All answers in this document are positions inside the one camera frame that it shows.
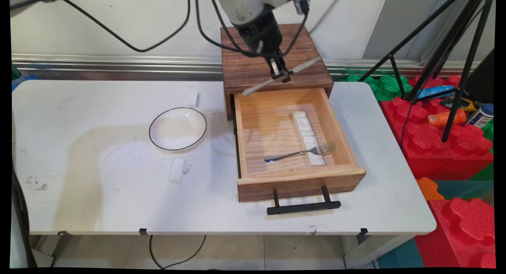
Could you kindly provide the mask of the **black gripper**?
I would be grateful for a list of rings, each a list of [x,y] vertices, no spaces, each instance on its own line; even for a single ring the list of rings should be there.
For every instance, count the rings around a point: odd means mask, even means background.
[[[280,50],[283,40],[282,32],[270,8],[264,8],[260,15],[250,22],[234,24],[234,27],[251,51],[278,55],[277,58],[268,59],[271,78],[277,78],[282,83],[291,80],[291,73],[286,67]]]

